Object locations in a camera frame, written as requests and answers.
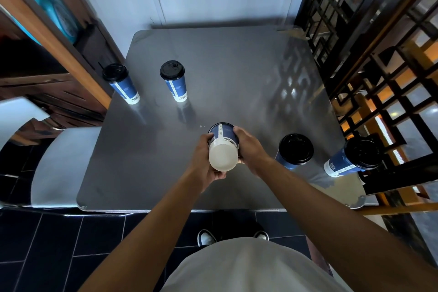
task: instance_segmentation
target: black metal grille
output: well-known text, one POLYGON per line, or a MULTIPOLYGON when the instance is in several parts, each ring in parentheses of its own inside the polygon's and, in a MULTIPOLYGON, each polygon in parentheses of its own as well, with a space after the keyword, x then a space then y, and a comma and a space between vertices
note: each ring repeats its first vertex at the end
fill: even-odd
POLYGON ((304 3, 296 23, 344 136, 372 136, 387 153, 361 175, 366 192, 438 179, 438 0, 304 3))

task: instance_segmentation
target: stainless steel table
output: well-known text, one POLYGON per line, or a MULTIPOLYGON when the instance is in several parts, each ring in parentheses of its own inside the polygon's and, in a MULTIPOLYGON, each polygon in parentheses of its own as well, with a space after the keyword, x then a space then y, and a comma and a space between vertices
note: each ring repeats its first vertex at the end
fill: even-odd
MULTIPOLYGON (((323 164, 344 139, 306 41, 271 26, 142 30, 126 66, 141 100, 128 105, 114 94, 77 197, 81 209, 151 210, 184 172, 199 136, 221 121, 246 128, 271 156, 284 135, 306 135, 315 155, 296 173, 334 185, 323 164), (171 59, 186 69, 185 103, 159 75, 171 59)), ((283 209, 240 164, 194 206, 232 208, 283 209)))

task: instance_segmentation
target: black sneaker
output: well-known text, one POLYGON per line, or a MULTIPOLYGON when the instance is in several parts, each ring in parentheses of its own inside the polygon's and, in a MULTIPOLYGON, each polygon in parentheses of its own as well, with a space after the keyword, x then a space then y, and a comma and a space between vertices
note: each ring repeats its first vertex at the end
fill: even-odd
POLYGON ((210 246, 216 243, 215 236, 209 230, 200 230, 198 233, 198 247, 210 246))
POLYGON ((269 235, 265 231, 259 231, 256 234, 254 234, 254 238, 257 239, 263 239, 269 241, 269 235))

